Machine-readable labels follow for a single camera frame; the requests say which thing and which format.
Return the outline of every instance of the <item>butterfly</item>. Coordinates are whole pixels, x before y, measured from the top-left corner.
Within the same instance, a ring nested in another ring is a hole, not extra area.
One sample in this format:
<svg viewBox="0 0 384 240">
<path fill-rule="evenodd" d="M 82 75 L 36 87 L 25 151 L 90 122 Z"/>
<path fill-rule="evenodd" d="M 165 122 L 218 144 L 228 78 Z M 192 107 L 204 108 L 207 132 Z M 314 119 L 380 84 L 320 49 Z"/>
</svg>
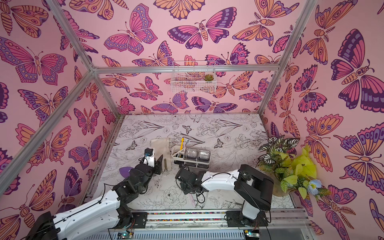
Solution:
<svg viewBox="0 0 384 240">
<path fill-rule="evenodd" d="M 349 240 L 347 230 L 345 229 L 345 226 L 341 220 L 343 220 L 349 228 L 354 229 L 352 224 L 350 224 L 347 217 L 343 213 L 352 215 L 356 215 L 356 213 L 351 208 L 339 207 L 338 204 L 347 204 L 352 202 L 352 200 L 356 198 L 357 194 L 352 189 L 338 189 L 333 185 L 328 185 L 328 190 L 331 191 L 331 194 L 327 196 L 321 196 L 322 200 L 317 200 L 317 204 L 323 211 L 325 211 L 325 217 L 329 223 L 336 228 L 341 239 Z"/>
<path fill-rule="evenodd" d="M 153 54 L 153 59 L 136 59 L 132 62 L 141 67 L 156 67 L 156 66 L 179 66 L 177 63 L 174 63 L 173 58 L 171 57 L 172 52 L 170 51 L 167 41 L 164 41 L 160 44 L 159 49 L 157 50 L 157 58 Z M 156 78 L 159 79 L 159 74 L 154 73 Z"/>
<path fill-rule="evenodd" d="M 170 9 L 170 15 L 181 20 L 187 19 L 190 11 L 200 11 L 205 5 L 205 0 L 155 0 L 153 5 L 164 10 Z"/>
<path fill-rule="evenodd" d="M 0 37 L 0 46 L 1 59 L 16 66 L 22 83 L 35 83 L 38 75 L 43 75 L 45 83 L 57 86 L 57 74 L 62 73 L 67 65 L 67 60 L 62 55 L 51 53 L 41 59 L 38 55 L 32 57 L 20 45 L 3 37 Z"/>
<path fill-rule="evenodd" d="M 129 103 L 129 100 L 127 97 L 120 99 L 120 105 L 118 104 L 118 112 L 121 115 L 126 115 L 133 110 L 135 110 L 135 106 Z"/>
<path fill-rule="evenodd" d="M 148 98 L 150 100 L 156 101 L 158 95 L 163 95 L 163 92 L 159 90 L 159 86 L 153 83 L 152 79 L 150 77 L 145 77 L 145 85 L 148 89 L 146 89 L 146 86 L 144 84 L 139 83 L 141 88 L 135 88 L 138 91 L 144 91 L 144 92 L 135 92 L 131 93 L 130 96 L 134 98 L 141 98 L 144 100 L 147 100 Z"/>
<path fill-rule="evenodd" d="M 376 202 L 373 199 L 369 200 L 369 208 L 371 209 L 371 214 L 377 225 L 384 232 L 384 216 L 379 213 Z"/>
<path fill-rule="evenodd" d="M 5 83 L 0 83 L 0 109 L 5 109 L 8 105 L 9 90 Z M 5 122 L 8 119 L 8 116 L 4 112 L 0 112 L 0 123 Z"/>
<path fill-rule="evenodd" d="M 129 147 L 127 147 L 127 149 L 125 149 L 125 151 L 128 151 L 128 150 L 135 150 L 135 147 L 137 147 L 137 144 L 136 144 L 136 141 L 134 140 L 134 141 L 132 142 L 132 144 L 131 144 Z"/>
<path fill-rule="evenodd" d="M 93 175 L 93 172 L 94 172 L 93 169 L 88 169 L 88 171 L 87 171 L 88 181 L 91 180 L 91 177 L 92 177 L 92 175 Z"/>
<path fill-rule="evenodd" d="M 24 146 L 31 139 L 33 134 L 35 134 L 35 131 L 32 128 L 21 123 L 17 125 L 16 132 L 18 134 L 16 137 L 21 146 Z M 28 168 L 26 172 L 29 173 L 33 166 L 43 163 L 46 159 L 50 159 L 51 162 L 59 161 L 63 165 L 64 163 L 61 161 L 61 158 L 64 156 L 64 148 L 67 146 L 70 136 L 71 127 L 66 126 L 55 135 L 52 141 L 51 139 L 49 141 L 45 140 L 29 159 L 28 163 L 31 164 L 31 167 Z"/>
<path fill-rule="evenodd" d="M 268 101 L 268 104 L 267 104 L 268 109 L 271 110 L 272 113 L 275 114 L 275 116 L 277 114 L 277 107 L 276 107 L 276 103 L 275 103 L 275 101 L 277 101 L 276 95 L 279 93 L 280 88 L 281 88 L 281 84 L 279 83 L 279 84 L 276 85 L 276 87 L 275 87 L 275 89 L 274 89 L 274 91 L 272 93 L 272 96 L 271 96 L 271 98 L 270 98 L 270 100 Z"/>
<path fill-rule="evenodd" d="M 255 0 L 256 7 L 259 10 L 260 14 L 263 18 L 279 18 L 285 15 L 290 14 L 293 10 L 295 10 L 299 3 L 292 5 L 290 8 L 285 8 L 284 4 L 280 1 L 274 3 L 274 0 L 264 1 L 264 0 Z M 233 35 L 233 39 L 249 41 L 255 38 L 256 41 L 261 41 L 264 39 L 268 40 L 269 46 L 273 44 L 273 34 L 272 32 L 266 28 L 265 26 L 272 26 L 275 24 L 274 21 L 270 19 L 261 19 L 260 15 L 256 12 L 254 13 L 257 20 L 252 21 L 249 25 L 254 25 L 260 23 L 259 25 L 252 26 L 241 30 L 240 32 Z"/>
<path fill-rule="evenodd" d="M 131 30 L 128 30 L 127 22 L 125 22 L 127 30 L 119 31 L 126 31 L 127 34 L 119 33 L 110 36 L 105 40 L 104 46 L 109 50 L 116 49 L 120 52 L 128 50 L 139 56 L 144 51 L 141 42 L 151 44 L 157 40 L 156 35 L 149 29 L 152 20 L 149 18 L 148 10 L 148 7 L 142 3 L 137 5 L 129 18 Z"/>
<path fill-rule="evenodd" d="M 225 87 L 224 86 L 216 86 L 216 91 L 213 94 L 213 96 L 215 98 L 222 98 L 227 93 L 227 89 L 228 89 L 228 92 L 234 96 L 235 91 L 233 88 L 238 89 L 238 90 L 247 89 L 249 87 L 249 84 L 250 84 L 248 81 L 251 78 L 252 74 L 253 74 L 253 71 L 246 71 L 246 72 L 242 73 L 240 76 L 238 76 L 236 78 L 236 80 L 233 81 L 233 83 L 231 85 L 229 83 L 231 82 L 232 78 L 230 78 L 229 82 L 227 84 L 225 84 L 226 85 Z"/>
<path fill-rule="evenodd" d="M 374 127 L 366 128 L 361 130 L 356 136 L 346 136 L 340 137 L 333 135 L 340 140 L 340 146 L 358 156 L 345 156 L 347 159 L 351 160 L 362 160 L 362 162 L 354 162 L 344 168 L 345 175 L 340 177 L 340 179 L 352 178 L 358 182 L 363 182 L 366 179 L 366 185 L 371 190 L 376 191 L 384 195 L 384 187 L 382 182 L 384 181 L 384 173 L 380 171 L 375 165 L 370 162 L 374 158 L 378 157 L 369 157 L 374 154 L 378 148 L 383 143 L 384 139 L 384 122 L 376 124 Z"/>
<path fill-rule="evenodd" d="M 48 173 L 48 175 L 37 187 L 28 206 L 26 206 L 26 202 L 28 201 L 28 193 L 32 189 L 32 187 L 35 186 L 34 184 L 32 185 L 31 189 L 27 192 L 26 200 L 23 205 L 21 205 L 19 208 L 5 208 L 19 210 L 20 213 L 0 219 L 0 233 L 2 233 L 2 239 L 15 239 L 17 237 L 22 218 L 24 218 L 24 222 L 27 227 L 32 228 L 35 224 L 35 216 L 31 212 L 31 210 L 41 212 L 52 206 L 55 200 L 55 192 L 53 191 L 53 188 L 55 186 L 56 175 L 56 170 L 52 170 L 50 173 Z"/>
<path fill-rule="evenodd" d="M 63 12 L 64 12 L 65 17 L 69 21 L 73 31 L 75 32 L 77 38 L 79 39 L 80 44 L 83 46 L 84 50 L 87 51 L 87 52 L 91 52 L 91 53 L 99 53 L 93 47 L 85 44 L 87 41 L 84 38 L 87 38 L 87 39 L 99 39 L 100 37 L 95 35 L 95 34 L 93 34 L 93 33 L 90 33 L 87 30 L 80 29 L 79 25 L 77 25 L 77 23 L 74 21 L 74 19 L 72 18 L 71 14 L 68 11 L 66 11 L 66 10 L 63 10 Z M 62 50 L 62 51 L 65 50 L 68 47 L 68 45 L 70 46 L 70 48 L 72 48 L 72 43 L 68 39 L 68 37 L 65 34 L 63 28 L 60 26 L 60 24 L 57 21 L 57 19 L 55 17 L 53 17 L 53 18 L 55 19 L 56 24 L 59 27 L 59 30 L 60 30 L 60 32 L 62 34 L 62 36 L 61 36 L 61 43 L 60 43 L 60 50 Z M 78 57 L 79 57 L 79 55 L 77 54 L 75 49 L 73 49 L 73 60 L 75 62 L 77 61 Z"/>
<path fill-rule="evenodd" d="M 185 44 L 187 49 L 202 48 L 202 39 L 208 41 L 208 35 L 214 43 L 218 43 L 220 39 L 226 38 L 229 35 L 229 31 L 221 28 L 230 28 L 235 20 L 235 16 L 235 7 L 226 8 L 213 15 L 205 26 L 203 24 L 205 20 L 195 23 L 199 27 L 190 25 L 177 26 L 168 31 L 168 36 L 181 44 L 189 39 Z"/>
<path fill-rule="evenodd" d="M 268 88 L 269 82 L 267 81 L 268 78 L 262 78 L 259 82 L 258 90 L 253 89 L 254 93 L 246 93 L 243 95 L 240 95 L 239 99 L 244 99 L 245 101 L 250 100 L 251 102 L 261 102 L 263 100 L 263 96 L 265 94 L 266 89 Z"/>
<path fill-rule="evenodd" d="M 303 199 L 298 190 L 295 191 L 295 194 L 299 196 L 300 203 L 305 208 L 305 211 L 307 212 L 308 216 L 313 217 L 313 207 L 310 195 L 307 193 L 307 196 L 305 197 L 305 199 Z"/>
<path fill-rule="evenodd" d="M 28 35 L 33 38 L 38 38 L 41 35 L 41 30 L 37 26 L 41 26 L 48 19 L 48 12 L 44 9 L 37 6 L 8 6 L 9 1 L 4 1 L 1 3 L 1 19 L 3 23 L 3 28 L 7 32 L 8 36 L 11 35 L 13 28 L 12 16 L 20 26 L 20 28 Z"/>
<path fill-rule="evenodd" d="M 319 225 L 317 225 L 314 221 L 310 221 L 310 224 L 311 224 L 313 231 L 316 235 L 324 234 L 324 231 L 321 229 L 321 227 L 319 227 Z"/>
<path fill-rule="evenodd" d="M 331 8 L 327 8 L 324 10 L 324 12 L 319 12 L 320 7 L 317 5 L 314 18 L 317 25 L 325 31 L 322 29 L 315 30 L 313 33 L 319 38 L 314 38 L 308 41 L 301 49 L 300 54 L 302 54 L 304 50 L 307 50 L 310 55 L 313 54 L 313 58 L 316 61 L 326 65 L 328 63 L 327 47 L 325 46 L 325 42 L 321 37 L 323 37 L 325 41 L 328 42 L 329 38 L 326 33 L 331 32 L 335 28 L 331 28 L 331 26 L 339 21 L 342 17 L 344 17 L 356 5 L 357 2 L 358 0 L 343 1 L 338 3 L 332 9 L 332 11 Z"/>
<path fill-rule="evenodd" d="M 129 10 L 126 3 L 123 0 L 113 0 L 122 8 Z M 97 12 L 102 4 L 103 0 L 96 1 L 87 1 L 87 0 L 71 0 L 70 8 L 80 12 L 95 13 Z M 113 17 L 113 7 L 110 0 L 104 0 L 104 4 L 101 7 L 100 11 L 97 13 L 97 16 L 104 20 L 111 20 Z"/>
<path fill-rule="evenodd" d="M 311 147 L 311 153 L 313 153 L 313 156 L 316 158 L 317 162 L 320 163 L 320 166 L 325 168 L 325 170 L 332 172 L 333 168 L 331 160 L 327 151 L 321 144 L 321 142 L 323 143 L 322 139 L 329 137 L 322 136 L 335 130 L 343 121 L 343 117 L 339 116 L 339 114 L 330 114 L 321 117 L 319 120 L 312 118 L 310 121 L 308 121 L 306 117 L 304 119 L 308 122 L 307 131 L 309 136 L 305 138 L 302 147 L 308 144 Z"/>
<path fill-rule="evenodd" d="M 69 153 L 68 157 L 72 158 L 74 162 L 79 162 L 81 164 L 81 167 L 86 169 L 86 167 L 89 166 L 90 160 L 93 162 L 97 161 L 99 159 L 99 149 L 101 147 L 101 142 L 103 141 L 103 137 L 97 136 L 95 140 L 93 140 L 92 144 L 90 146 L 85 147 L 74 147 L 72 148 Z"/>
<path fill-rule="evenodd" d="M 79 81 L 83 78 L 81 75 L 79 69 L 77 66 L 74 67 L 74 80 L 76 83 L 79 83 Z M 96 83 L 89 83 L 84 90 L 80 93 L 80 95 L 77 97 L 75 101 L 79 101 L 80 99 L 83 98 L 84 94 L 85 97 L 88 98 L 90 96 L 90 100 L 92 105 L 97 109 L 96 106 L 96 99 L 97 99 L 97 93 L 99 92 L 99 88 L 97 87 Z"/>
<path fill-rule="evenodd" d="M 201 97 L 192 97 L 192 102 L 196 107 L 196 110 L 200 110 L 203 113 L 206 111 L 214 111 L 214 113 L 225 113 L 229 112 L 235 108 L 237 108 L 237 105 L 234 103 L 219 103 L 217 102 L 211 102 L 205 98 Z"/>
<path fill-rule="evenodd" d="M 115 122 L 116 121 L 116 117 L 115 117 L 115 115 L 113 114 L 113 112 L 110 109 L 103 108 L 101 110 L 101 112 L 104 114 L 105 122 L 107 124 L 111 124 L 111 122 Z"/>
<path fill-rule="evenodd" d="M 268 56 L 268 57 L 271 58 L 271 60 L 269 60 L 269 58 L 267 58 L 267 57 L 265 57 L 263 55 L 256 55 L 255 56 L 255 61 L 256 61 L 257 64 L 278 64 L 279 61 L 280 61 L 280 56 L 281 55 L 279 55 L 279 56 L 277 56 L 275 58 L 272 58 L 271 56 Z"/>
<path fill-rule="evenodd" d="M 97 118 L 99 117 L 99 110 L 92 114 L 92 109 L 89 111 L 83 110 L 84 114 L 77 108 L 73 109 L 74 115 L 77 117 L 77 125 L 81 127 L 83 135 L 87 135 L 87 132 L 91 131 L 91 134 L 95 132 L 95 127 L 97 125 Z"/>
<path fill-rule="evenodd" d="M 144 107 L 143 105 L 141 105 L 141 111 L 144 113 L 144 114 L 154 114 L 153 112 L 151 112 L 151 110 L 147 107 Z"/>
<path fill-rule="evenodd" d="M 285 76 L 286 83 L 289 81 L 289 79 L 291 79 L 291 76 L 299 72 L 299 67 L 295 65 L 291 66 L 291 64 L 294 64 L 294 63 L 290 63 L 289 61 L 284 68 L 283 77 Z"/>
<path fill-rule="evenodd" d="M 191 126 L 185 126 L 183 125 L 183 128 L 185 129 L 186 133 L 189 134 L 190 131 L 192 131 Z"/>
<path fill-rule="evenodd" d="M 57 213 L 65 212 L 76 207 L 75 205 L 69 203 L 75 200 L 73 196 L 76 196 L 81 192 L 82 182 L 83 180 L 79 178 L 79 174 L 77 173 L 76 169 L 74 167 L 69 167 L 64 180 L 65 198 L 63 198 L 63 195 L 61 195 L 61 202 L 59 202 L 59 206 L 60 203 L 63 203 L 63 205 L 61 205 Z"/>
<path fill-rule="evenodd" d="M 40 126 L 48 119 L 51 113 L 60 105 L 60 103 L 68 95 L 68 87 L 60 88 L 52 99 L 52 94 L 50 95 L 50 97 L 45 94 L 47 98 L 44 98 L 43 96 L 29 90 L 19 89 L 17 91 L 20 93 L 20 96 L 24 98 L 25 103 L 30 109 L 36 109 L 35 112 L 37 118 L 40 120 Z M 71 119 L 71 116 L 68 114 L 68 111 L 63 117 L 65 116 Z"/>
<path fill-rule="evenodd" d="M 296 80 L 295 92 L 302 92 L 299 97 L 303 99 L 299 102 L 299 111 L 302 113 L 308 112 L 309 109 L 314 113 L 319 107 L 324 106 L 327 102 L 327 98 L 320 93 L 310 93 L 310 91 L 318 89 L 311 89 L 311 84 L 316 76 L 317 65 L 312 65 L 311 68 L 304 69 L 304 72 L 300 78 Z"/>
<path fill-rule="evenodd" d="M 358 77 L 361 76 L 360 107 L 375 113 L 384 113 L 384 82 L 374 76 L 363 75 L 369 69 L 372 69 L 374 72 L 374 69 L 369 67 L 370 62 L 368 59 L 368 66 L 361 68 L 364 61 L 364 54 L 365 44 L 362 34 L 359 30 L 352 29 L 341 44 L 338 55 L 347 60 L 353 67 L 343 60 L 333 60 L 331 63 L 331 68 L 333 69 L 331 79 L 337 80 L 344 78 L 341 84 L 349 84 L 352 82 L 340 92 L 339 98 L 346 101 L 346 106 L 349 109 L 353 109 L 359 103 L 360 83 Z"/>
<path fill-rule="evenodd" d="M 181 91 L 179 93 L 176 93 L 175 96 L 172 98 L 172 102 L 169 99 L 168 103 L 160 103 L 156 104 L 152 107 L 152 110 L 154 111 L 160 111 L 160 112 L 169 112 L 169 113 L 177 113 L 178 108 L 185 109 L 188 108 L 188 104 L 186 103 L 188 97 L 187 93 L 185 91 Z"/>
<path fill-rule="evenodd" d="M 220 139 L 217 139 L 217 144 L 214 146 L 214 148 L 218 148 L 218 147 L 223 147 L 223 142 L 222 141 L 220 141 Z"/>
<path fill-rule="evenodd" d="M 282 112 L 279 115 L 279 117 L 280 118 L 285 117 L 284 122 L 283 122 L 283 131 L 286 133 L 289 132 L 290 134 L 292 134 L 296 138 L 300 138 L 299 129 L 297 128 L 296 123 L 293 121 L 293 119 L 290 116 L 290 115 L 294 116 L 291 112 L 291 109 L 289 108 L 290 103 L 291 103 L 291 96 L 292 96 L 292 84 L 289 83 L 287 86 L 287 89 L 285 90 L 284 95 L 280 98 L 280 101 L 279 101 L 281 109 L 285 110 L 285 112 Z"/>
<path fill-rule="evenodd" d="M 3 150 L 0 147 L 0 174 L 3 172 L 3 170 L 7 167 L 7 165 L 12 161 L 13 157 L 7 155 L 7 150 Z M 18 189 L 20 177 L 17 176 L 11 185 L 5 190 L 4 194 L 9 195 L 13 191 L 16 191 Z"/>
<path fill-rule="evenodd" d="M 234 49 L 232 50 L 231 55 L 224 60 L 218 56 L 215 55 L 207 55 L 205 56 L 205 60 L 208 61 L 207 65 L 245 65 L 248 64 L 248 57 L 249 51 L 245 49 L 245 45 L 242 43 L 237 44 Z M 216 72 L 216 75 L 218 77 L 222 77 L 227 72 Z"/>
</svg>

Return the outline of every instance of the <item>butterfly wallpaper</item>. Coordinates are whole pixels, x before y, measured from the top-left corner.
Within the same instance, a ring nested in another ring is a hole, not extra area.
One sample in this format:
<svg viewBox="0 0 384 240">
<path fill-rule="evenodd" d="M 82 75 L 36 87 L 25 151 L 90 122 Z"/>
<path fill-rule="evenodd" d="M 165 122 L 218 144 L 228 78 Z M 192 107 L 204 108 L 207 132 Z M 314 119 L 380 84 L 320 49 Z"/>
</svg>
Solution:
<svg viewBox="0 0 384 240">
<path fill-rule="evenodd" d="M 382 3 L 318 4 L 273 86 L 265 127 L 274 136 L 299 132 L 299 144 L 310 146 L 318 179 L 331 195 L 291 196 L 306 209 L 318 239 L 382 239 L 384 71 L 376 62 L 384 34 L 372 36 L 384 27 L 377 14 Z M 356 20 L 362 13 L 366 17 Z"/>
</svg>

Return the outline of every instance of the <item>plant pot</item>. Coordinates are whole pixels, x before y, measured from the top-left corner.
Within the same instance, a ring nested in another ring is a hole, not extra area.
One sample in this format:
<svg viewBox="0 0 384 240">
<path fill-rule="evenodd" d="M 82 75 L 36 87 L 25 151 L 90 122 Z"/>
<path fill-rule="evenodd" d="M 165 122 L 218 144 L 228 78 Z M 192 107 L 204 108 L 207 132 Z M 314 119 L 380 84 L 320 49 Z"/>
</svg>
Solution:
<svg viewBox="0 0 384 240">
<path fill-rule="evenodd" d="M 272 172 L 264 172 L 267 176 L 273 179 L 273 192 L 272 194 L 277 197 L 285 197 L 293 192 L 295 189 L 288 189 L 287 192 L 283 192 L 280 186 L 280 181 L 276 178 L 276 176 Z"/>
</svg>

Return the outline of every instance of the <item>orange butterfly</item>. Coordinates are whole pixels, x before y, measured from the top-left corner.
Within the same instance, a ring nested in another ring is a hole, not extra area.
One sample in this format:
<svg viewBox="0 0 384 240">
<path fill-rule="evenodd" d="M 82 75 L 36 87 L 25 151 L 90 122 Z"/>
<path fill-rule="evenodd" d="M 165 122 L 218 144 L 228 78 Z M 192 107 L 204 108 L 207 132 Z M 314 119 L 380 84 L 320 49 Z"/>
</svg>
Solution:
<svg viewBox="0 0 384 240">
<path fill-rule="evenodd" d="M 279 56 L 277 56 L 275 58 L 272 58 L 271 56 L 268 56 L 268 57 L 271 58 L 271 60 L 269 60 L 269 58 L 267 58 L 267 57 L 265 57 L 263 55 L 256 55 L 255 56 L 255 61 L 256 61 L 257 64 L 278 64 L 279 61 L 280 61 L 280 56 L 281 55 L 279 55 Z"/>
<path fill-rule="evenodd" d="M 293 137 L 300 138 L 299 129 L 297 128 L 296 123 L 293 121 L 293 119 L 290 116 L 290 115 L 292 116 L 294 115 L 291 113 L 291 109 L 288 110 L 291 103 L 291 96 L 292 96 L 292 84 L 289 83 L 287 86 L 287 89 L 285 90 L 284 96 L 280 98 L 280 107 L 281 109 L 285 110 L 285 112 L 281 113 L 279 117 L 280 118 L 285 117 L 283 122 L 284 132 L 286 133 L 289 132 L 293 135 Z"/>
<path fill-rule="evenodd" d="M 3 11 L 1 20 L 8 36 L 11 35 L 12 31 L 12 18 L 9 15 L 12 11 L 13 18 L 26 34 L 33 38 L 40 37 L 41 30 L 36 26 L 41 26 L 48 19 L 48 12 L 40 7 L 29 5 L 14 6 L 10 8 L 7 5 L 8 2 L 9 0 L 0 2 L 0 9 Z"/>
<path fill-rule="evenodd" d="M 325 42 L 321 37 L 323 37 L 324 40 L 328 42 L 329 38 L 326 33 L 329 33 L 335 28 L 330 28 L 330 26 L 334 25 L 337 21 L 344 17 L 356 5 L 357 2 L 358 0 L 340 2 L 332 9 L 332 11 L 331 8 L 327 8 L 322 13 L 319 12 L 320 7 L 317 5 L 314 18 L 317 25 L 324 29 L 325 32 L 321 29 L 315 30 L 313 33 L 319 38 L 315 38 L 307 42 L 301 49 L 300 54 L 302 54 L 304 50 L 308 50 L 308 53 L 310 55 L 313 54 L 313 58 L 316 61 L 326 65 L 328 63 L 328 53 Z"/>
<path fill-rule="evenodd" d="M 285 66 L 285 69 L 284 69 L 283 77 L 285 75 L 285 82 L 288 82 L 289 79 L 291 78 L 291 76 L 295 75 L 299 71 L 299 67 L 295 66 L 295 65 L 291 66 L 291 64 L 294 64 L 294 63 L 290 63 L 290 62 L 291 62 L 291 60 L 288 61 L 287 65 Z"/>
<path fill-rule="evenodd" d="M 32 128 L 21 123 L 17 125 L 16 132 L 18 134 L 16 137 L 19 140 L 19 144 L 21 146 L 24 146 L 31 139 L 33 134 L 35 134 L 35 131 Z M 63 165 L 64 163 L 61 161 L 61 158 L 64 156 L 64 147 L 69 141 L 71 136 L 70 133 L 71 127 L 66 126 L 56 134 L 52 141 L 45 140 L 45 143 L 43 142 L 29 159 L 28 163 L 31 164 L 31 167 L 27 169 L 26 172 L 29 173 L 33 166 L 37 166 L 40 163 L 43 163 L 46 159 L 50 159 L 51 162 L 59 161 Z"/>
<path fill-rule="evenodd" d="M 107 56 L 102 55 L 101 56 L 104 60 L 104 62 L 107 64 L 110 68 L 118 68 L 121 67 L 120 63 L 112 58 L 109 58 Z M 104 85 L 106 86 L 115 86 L 117 88 L 124 88 L 127 93 L 130 92 L 129 87 L 127 84 L 125 84 L 123 81 L 126 81 L 127 79 L 125 77 L 134 77 L 139 75 L 139 73 L 116 73 L 116 74 L 107 74 L 106 76 L 108 78 L 102 78 Z"/>
<path fill-rule="evenodd" d="M 170 9 L 170 15 L 179 20 L 187 19 L 190 11 L 201 10 L 205 0 L 156 0 L 153 5 L 164 10 Z"/>
<path fill-rule="evenodd" d="M 129 10 L 129 8 L 127 7 L 127 4 L 123 0 L 113 0 L 113 1 L 117 3 L 119 6 L 121 6 L 122 8 L 126 8 L 127 10 Z M 71 0 L 70 8 L 80 12 L 88 12 L 88 13 L 95 13 L 100 9 L 100 11 L 97 13 L 97 16 L 99 18 L 104 20 L 111 20 L 113 17 L 113 7 L 111 5 L 110 0 L 95 0 L 95 1 Z"/>
<path fill-rule="evenodd" d="M 320 166 L 325 168 L 325 170 L 332 172 L 333 168 L 331 160 L 327 151 L 322 145 L 324 144 L 322 139 L 330 139 L 330 137 L 321 136 L 324 136 L 325 134 L 328 134 L 335 130 L 343 121 L 343 117 L 339 116 L 339 114 L 330 114 L 328 116 L 320 118 L 319 120 L 317 120 L 316 118 L 312 118 L 310 121 L 308 121 L 306 117 L 304 119 L 308 122 L 307 131 L 309 133 L 309 136 L 305 138 L 302 147 L 308 144 L 311 147 L 311 153 L 313 153 L 313 156 L 316 158 L 317 162 L 320 163 Z"/>
<path fill-rule="evenodd" d="M 283 17 L 291 13 L 293 10 L 295 10 L 299 6 L 299 3 L 296 3 L 292 5 L 290 8 L 285 8 L 284 4 L 282 4 L 280 1 L 277 1 L 276 3 L 274 3 L 274 0 L 268 0 L 268 1 L 255 0 L 255 3 L 256 3 L 257 9 L 259 10 L 260 14 L 264 18 Z M 256 12 L 254 14 L 257 20 L 250 22 L 249 25 L 261 23 L 265 26 L 272 26 L 275 24 L 275 22 L 272 20 L 261 19 L 261 17 Z M 254 38 L 256 41 L 267 39 L 269 46 L 272 46 L 273 34 L 268 28 L 266 28 L 261 24 L 246 28 L 236 33 L 235 35 L 233 35 L 232 38 L 237 40 L 242 40 L 242 41 L 249 41 Z"/>
</svg>

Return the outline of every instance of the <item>metal rail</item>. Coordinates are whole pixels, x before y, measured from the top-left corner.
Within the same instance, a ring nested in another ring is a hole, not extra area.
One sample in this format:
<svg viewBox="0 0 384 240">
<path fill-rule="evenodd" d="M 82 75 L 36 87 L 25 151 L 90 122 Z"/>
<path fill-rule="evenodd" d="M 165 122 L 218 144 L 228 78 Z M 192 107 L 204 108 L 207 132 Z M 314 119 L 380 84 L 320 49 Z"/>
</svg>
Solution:
<svg viewBox="0 0 384 240">
<path fill-rule="evenodd" d="M 280 61 L 279 61 L 280 68 L 273 75 L 272 80 L 270 81 L 269 86 L 268 86 L 268 88 L 264 94 L 263 100 L 260 104 L 259 111 L 258 111 L 258 113 L 260 115 L 265 110 L 265 107 L 267 106 L 268 101 L 271 98 L 272 93 L 275 90 L 277 83 L 279 82 L 281 76 L 283 75 L 284 68 L 287 65 L 287 63 L 291 57 L 291 54 L 292 54 L 292 52 L 293 52 L 293 50 L 297 44 L 297 41 L 299 40 L 300 35 L 303 32 L 303 30 L 304 30 L 304 28 L 305 28 L 305 26 L 306 26 L 306 24 L 307 24 L 307 22 L 311 16 L 312 11 L 316 6 L 316 3 L 317 3 L 317 0 L 307 0 L 306 1 L 303 10 L 300 13 L 300 16 L 298 17 L 298 19 L 296 21 L 295 28 L 293 29 L 293 32 L 289 38 L 289 41 L 288 41 L 287 46 L 284 50 L 284 53 L 280 58 Z"/>
<path fill-rule="evenodd" d="M 63 118 L 64 114 L 68 111 L 70 106 L 74 103 L 76 98 L 84 90 L 86 85 L 91 81 L 93 74 L 89 71 L 80 82 L 73 88 L 68 96 L 60 103 L 56 110 L 49 116 L 45 123 L 33 134 L 32 138 L 24 145 L 24 147 L 17 153 L 13 160 L 3 170 L 0 175 L 0 196 L 5 192 L 12 181 L 25 167 L 37 148 L 41 145 L 49 133 L 56 127 L 56 125 Z"/>
</svg>

